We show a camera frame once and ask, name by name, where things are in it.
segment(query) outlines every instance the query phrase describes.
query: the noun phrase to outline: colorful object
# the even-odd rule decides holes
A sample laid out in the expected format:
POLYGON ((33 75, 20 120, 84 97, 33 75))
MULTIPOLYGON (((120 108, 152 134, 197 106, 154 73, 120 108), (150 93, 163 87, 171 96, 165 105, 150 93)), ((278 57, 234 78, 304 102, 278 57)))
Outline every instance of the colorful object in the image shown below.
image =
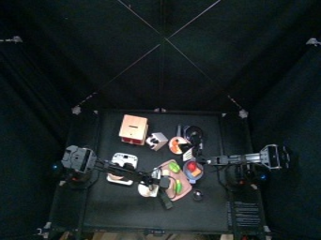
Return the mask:
POLYGON ((183 189, 183 185, 182 185, 181 181, 177 179, 175 180, 175 194, 181 194, 182 189, 183 189))
POLYGON ((195 181, 203 175, 203 166, 194 159, 191 159, 186 162, 182 172, 187 176, 190 183, 195 184, 195 181))
POLYGON ((193 177, 197 177, 201 173, 202 171, 198 168, 195 168, 195 170, 190 174, 193 175, 193 177))
POLYGON ((174 173, 179 173, 181 171, 181 168, 179 168, 179 165, 175 163, 175 162, 171 162, 170 165, 170 170, 174 172, 174 173))
POLYGON ((195 161, 189 162, 189 164, 187 164, 187 169, 189 169, 189 171, 190 171, 191 173, 195 171, 195 169, 197 169, 197 163, 195 163, 195 161))
POLYGON ((170 146, 170 150, 174 154, 181 155, 183 154, 182 149, 179 148, 179 144, 186 144, 189 143, 187 140, 182 137, 174 137, 170 140, 169 146, 170 146))

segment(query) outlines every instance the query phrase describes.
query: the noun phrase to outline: pink object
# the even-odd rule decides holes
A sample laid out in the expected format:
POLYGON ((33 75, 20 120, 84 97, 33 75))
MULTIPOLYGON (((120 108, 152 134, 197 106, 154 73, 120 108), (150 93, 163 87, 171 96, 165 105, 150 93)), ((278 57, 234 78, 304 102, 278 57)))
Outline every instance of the pink object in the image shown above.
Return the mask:
POLYGON ((166 192, 167 192, 167 195, 169 195, 170 198, 173 198, 175 196, 171 200, 177 201, 181 198, 183 198, 185 195, 191 191, 191 184, 189 182, 187 176, 185 175, 183 171, 179 171, 179 173, 174 173, 173 171, 170 171, 169 165, 170 165, 171 162, 177 163, 177 161, 174 159, 171 159, 167 162, 165 162, 159 167, 162 167, 162 171, 169 170, 170 176, 175 180, 179 180, 181 183, 182 183, 182 186, 183 186, 182 192, 181 192, 181 194, 175 195, 175 193, 174 193, 174 184, 175 183, 174 183, 174 179, 170 178, 170 188, 166 190, 166 192))

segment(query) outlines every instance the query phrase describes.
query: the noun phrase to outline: white object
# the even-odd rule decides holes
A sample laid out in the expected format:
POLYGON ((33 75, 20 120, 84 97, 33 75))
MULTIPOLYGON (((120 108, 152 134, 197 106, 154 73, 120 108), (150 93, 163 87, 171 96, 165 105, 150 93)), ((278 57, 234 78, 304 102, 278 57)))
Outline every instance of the white object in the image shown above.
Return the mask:
POLYGON ((152 133, 146 139, 146 143, 154 151, 156 151, 167 143, 167 141, 169 139, 162 132, 152 133))
MULTIPOLYGON (((152 173, 151 173, 151 177, 156 178, 156 179, 161 179, 161 173, 162 173, 162 171, 158 168, 155 168, 152 173)), ((158 189, 159 189, 158 185, 151 185, 148 187, 144 186, 143 184, 138 185, 138 192, 146 198, 148 198, 148 197, 155 198, 156 193, 158 193, 158 189)))
POLYGON ((238 115, 239 115, 241 118, 247 118, 249 112, 242 109, 242 110, 239 111, 238 115))
POLYGON ((79 106, 75 106, 72 109, 71 109, 71 112, 72 114, 79 114, 82 112, 82 108, 79 106))
POLYGON ((321 42, 313 37, 308 40, 306 45, 321 45, 321 42))
MULTIPOLYGON (((112 160, 111 163, 118 163, 120 167, 124 166, 126 163, 130 163, 134 167, 134 169, 136 168, 136 163, 138 163, 138 158, 134 155, 130 154, 123 154, 123 153, 115 153, 112 156, 112 160)), ((112 174, 107 174, 107 180, 115 184, 122 184, 122 185, 131 185, 132 181, 123 181, 122 180, 123 177, 122 176, 115 176, 112 174)))

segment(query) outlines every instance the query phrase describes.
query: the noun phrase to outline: yellow object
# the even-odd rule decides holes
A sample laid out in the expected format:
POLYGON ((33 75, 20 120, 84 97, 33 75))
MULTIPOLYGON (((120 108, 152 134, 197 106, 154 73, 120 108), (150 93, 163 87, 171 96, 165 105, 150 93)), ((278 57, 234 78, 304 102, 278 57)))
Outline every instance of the yellow object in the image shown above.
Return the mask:
POLYGON ((195 168, 195 170, 191 173, 191 175, 193 175, 193 177, 197 177, 201 173, 202 173, 202 171, 199 170, 199 168, 195 168))

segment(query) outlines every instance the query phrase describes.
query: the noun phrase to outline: black fabric wall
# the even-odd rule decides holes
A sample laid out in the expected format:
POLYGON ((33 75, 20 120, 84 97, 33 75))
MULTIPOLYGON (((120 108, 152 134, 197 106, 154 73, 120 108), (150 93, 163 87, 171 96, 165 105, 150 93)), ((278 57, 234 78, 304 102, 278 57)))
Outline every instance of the black fabric wall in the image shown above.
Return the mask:
POLYGON ((269 224, 285 239, 321 238, 321 47, 305 44, 321 1, 11 0, 0 9, 0 39, 24 40, 0 43, 0 237, 44 225, 71 107, 98 93, 82 107, 238 111, 230 95, 250 112, 254 150, 280 143, 297 156, 265 191, 269 224))
MULTIPOLYGON (((12 31, 0 24, 0 36, 12 31)), ((48 221, 51 164, 62 157, 71 108, 23 46, 0 46, 0 238, 29 239, 48 221)))
POLYGON ((269 143, 292 150, 290 169, 272 174, 265 191, 270 226, 288 239, 321 238, 320 66, 321 48, 310 47, 250 112, 255 150, 269 143))

